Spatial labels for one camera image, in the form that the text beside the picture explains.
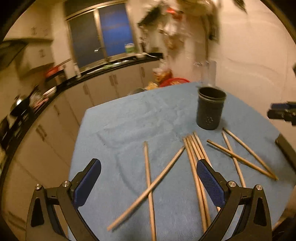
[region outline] black cup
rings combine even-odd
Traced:
[[[196,123],[205,130],[214,130],[219,126],[226,93],[213,87],[198,90]]]

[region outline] blue cloth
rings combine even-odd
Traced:
[[[102,162],[99,176],[84,206],[79,211],[100,241],[151,240],[148,201],[113,232],[110,225],[147,188],[143,142],[149,145],[152,181],[183,145],[182,137],[196,131],[215,171],[240,184],[232,159],[206,143],[210,139],[226,147],[221,135],[228,128],[253,149],[279,177],[269,177],[239,164],[247,187],[263,186],[271,222],[281,216],[296,175],[274,141],[278,130],[250,106],[227,94],[219,127],[213,131],[196,124],[197,84],[188,83],[146,91],[120,98],[86,111],[70,169],[70,180],[92,158]],[[240,144],[228,136],[235,153],[262,167]],[[158,241],[198,240],[202,224],[198,200],[186,152],[153,191]],[[217,210],[207,197],[211,219]],[[238,209],[224,239],[236,226]]]

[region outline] plastic bag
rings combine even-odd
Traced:
[[[146,89],[146,90],[154,90],[154,89],[157,89],[157,88],[158,88],[158,85],[156,83],[149,82],[148,86],[145,87],[144,89]]]
[[[158,83],[162,83],[163,81],[173,77],[172,70],[169,68],[168,63],[163,59],[160,60],[159,67],[153,69],[153,73]]]

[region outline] kitchen cabinet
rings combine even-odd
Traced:
[[[70,167],[43,141],[41,133],[38,125],[32,126],[15,157],[40,184],[46,188],[57,187],[68,179]]]
[[[4,40],[47,39],[52,40],[50,11],[42,4],[32,4],[14,23]]]
[[[66,99],[65,94],[60,94],[52,103],[56,115],[59,118],[59,122],[63,130],[71,137],[73,141],[76,141],[79,124],[71,109],[71,106]]]
[[[159,67],[160,61],[151,61],[143,64],[138,64],[141,79],[144,87],[148,86],[149,82],[155,82],[155,76],[153,74],[153,69]]]
[[[27,75],[31,70],[54,63],[50,43],[36,42],[28,44],[15,58],[20,76]]]
[[[86,82],[66,90],[65,95],[78,123],[81,124],[85,111],[94,106]]]
[[[128,66],[111,72],[119,97],[127,96],[137,88],[143,88],[139,68]]]
[[[36,130],[42,141],[70,167],[75,142],[64,131],[54,105],[48,106],[44,114],[39,117]]]
[[[109,72],[96,76],[86,82],[94,105],[99,105],[118,98],[113,76],[113,72]]]
[[[25,241],[27,214],[36,184],[36,179],[13,158],[3,185],[1,213],[19,240]]]

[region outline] wooden chopstick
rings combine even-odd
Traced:
[[[197,133],[194,131],[193,134],[194,134],[194,136],[195,136],[195,138],[196,138],[196,140],[197,140],[197,143],[198,143],[198,145],[196,145],[196,146],[199,146],[199,147],[200,147],[200,149],[201,149],[201,151],[202,151],[202,154],[203,154],[205,160],[206,160],[207,163],[212,167],[212,164],[211,164],[209,158],[207,157],[207,154],[206,154],[206,152],[205,152],[205,149],[203,148],[202,143],[201,143],[200,139],[198,138]]]
[[[231,145],[230,145],[230,143],[229,143],[229,141],[227,139],[227,136],[225,135],[224,131],[222,131],[222,136],[223,136],[223,138],[225,140],[225,143],[226,143],[226,145],[228,147],[228,150],[230,150],[231,152],[233,152],[233,149],[231,148]],[[237,170],[237,174],[239,175],[239,179],[241,181],[242,187],[245,188],[246,187],[246,183],[244,181],[244,177],[242,175],[242,171],[241,171],[241,169],[239,167],[239,164],[237,162],[237,159],[235,157],[232,157],[232,159],[233,159],[233,163],[235,165],[235,168]]]
[[[200,190],[200,183],[198,181],[198,176],[197,176],[197,172],[196,172],[196,167],[194,166],[194,161],[193,161],[193,157],[191,154],[191,151],[189,149],[189,144],[186,140],[186,138],[183,138],[183,142],[187,151],[187,155],[188,155],[188,159],[191,165],[191,170],[192,170],[192,174],[193,174],[193,179],[194,179],[194,183],[195,183],[195,188],[196,188],[196,194],[197,194],[197,198],[198,198],[198,204],[200,207],[200,215],[202,218],[202,229],[204,231],[204,233],[207,230],[207,220],[206,220],[206,216],[205,216],[205,207],[204,207],[204,203],[202,200],[202,193]]]
[[[144,156],[145,156],[145,168],[146,168],[146,180],[147,187],[151,185],[151,175],[150,175],[150,164],[149,164],[149,154],[148,154],[148,143],[144,142]],[[155,229],[155,217],[154,217],[154,207],[153,207],[153,197],[152,192],[148,194],[149,202],[149,213],[150,213],[150,225],[151,225],[151,236],[152,241],[156,241],[156,229]]]
[[[217,143],[215,143],[215,142],[212,142],[211,140],[207,140],[207,142],[210,143],[211,145],[217,147],[218,149],[220,149],[220,150],[222,150],[222,151],[228,153],[228,154],[231,155],[232,157],[235,157],[237,160],[239,160],[240,162],[242,162],[242,163],[248,165],[249,167],[251,167],[251,168],[253,168],[253,169],[255,169],[255,170],[261,172],[262,174],[264,174],[264,175],[266,175],[266,176],[268,176],[268,177],[270,177],[270,178],[276,180],[276,178],[275,178],[272,174],[270,174],[269,172],[267,172],[267,171],[261,169],[260,167],[254,165],[253,163],[251,163],[251,162],[249,162],[248,160],[242,158],[241,156],[239,156],[239,155],[233,153],[232,151],[230,151],[230,150],[224,148],[223,146],[220,146],[219,144],[217,144]]]
[[[188,142],[188,146],[189,146],[189,149],[190,149],[190,152],[191,152],[191,155],[192,155],[192,159],[193,159],[193,163],[194,163],[194,172],[197,174],[197,172],[196,172],[197,161],[195,159],[194,152],[195,152],[195,154],[197,154],[198,152],[196,152],[197,150],[195,151],[196,147],[195,147],[195,149],[193,147],[194,142],[191,139],[191,136],[188,136],[186,138],[186,140]],[[205,216],[206,216],[206,219],[207,219],[207,227],[209,227],[211,225],[211,217],[210,217],[210,212],[209,212],[209,206],[207,204],[207,196],[205,194],[205,187],[203,186],[202,181],[200,180],[198,175],[197,175],[197,178],[198,178],[198,183],[200,185],[200,190],[201,190],[201,193],[202,193],[202,201],[203,201],[204,208],[205,208]]]
[[[231,131],[227,130],[226,128],[223,127],[223,130],[232,136],[239,144],[241,144],[252,156],[254,156],[258,162],[261,163],[262,166],[266,168],[267,171],[272,174],[276,180],[278,180],[278,177],[275,175],[275,173],[270,169],[270,167],[250,148],[248,147],[241,139],[239,139],[235,134],[233,134]]]
[[[193,146],[193,149],[195,151],[195,154],[197,156],[197,159],[200,160],[200,159],[204,159],[204,156],[202,154],[202,151],[200,149],[200,146],[198,145],[198,143],[196,142],[196,139],[193,135],[190,136],[190,141],[191,141],[191,144]]]
[[[110,231],[116,228],[119,224],[121,224],[126,217],[135,210],[135,208],[149,195],[149,193],[159,184],[159,182],[164,178],[164,176],[168,173],[168,171],[172,168],[174,163],[178,160],[185,147],[182,146],[181,149],[176,153],[173,159],[169,162],[169,164],[165,167],[165,169],[159,174],[159,176],[154,180],[154,182],[147,188],[140,197],[138,197],[133,204],[125,210],[112,224],[107,227],[107,230]]]
[[[199,148],[199,150],[197,149],[198,145],[194,142],[194,137],[191,135],[189,136],[189,139],[190,139],[190,142],[191,142],[191,145],[194,149],[194,152],[195,152],[195,155],[197,157],[198,160],[201,160],[201,159],[204,159],[204,156]]]

